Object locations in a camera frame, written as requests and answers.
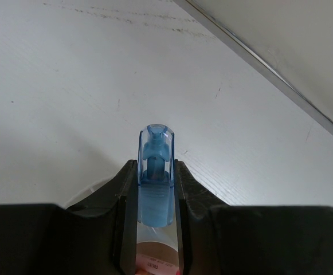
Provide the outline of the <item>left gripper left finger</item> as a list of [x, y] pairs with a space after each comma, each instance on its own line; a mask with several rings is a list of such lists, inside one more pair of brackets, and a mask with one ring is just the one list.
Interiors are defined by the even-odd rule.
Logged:
[[134, 274], [137, 164], [63, 209], [0, 205], [0, 274]]

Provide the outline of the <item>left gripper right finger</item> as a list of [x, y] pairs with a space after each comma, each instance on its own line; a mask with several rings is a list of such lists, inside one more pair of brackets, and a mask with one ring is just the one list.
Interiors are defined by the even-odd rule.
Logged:
[[231, 206], [175, 162], [182, 274], [333, 274], [333, 207]]

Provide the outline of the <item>blue transparent capped item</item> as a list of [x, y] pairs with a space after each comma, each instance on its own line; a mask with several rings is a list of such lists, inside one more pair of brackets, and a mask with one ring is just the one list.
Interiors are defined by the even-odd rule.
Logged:
[[174, 218], [174, 132], [163, 124], [140, 131], [138, 147], [138, 222], [166, 227]]

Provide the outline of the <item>red and white pen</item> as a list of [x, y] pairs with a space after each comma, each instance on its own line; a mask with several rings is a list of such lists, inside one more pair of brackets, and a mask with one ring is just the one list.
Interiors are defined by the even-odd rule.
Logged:
[[136, 255], [136, 266], [151, 274], [180, 275], [178, 266], [144, 254]]

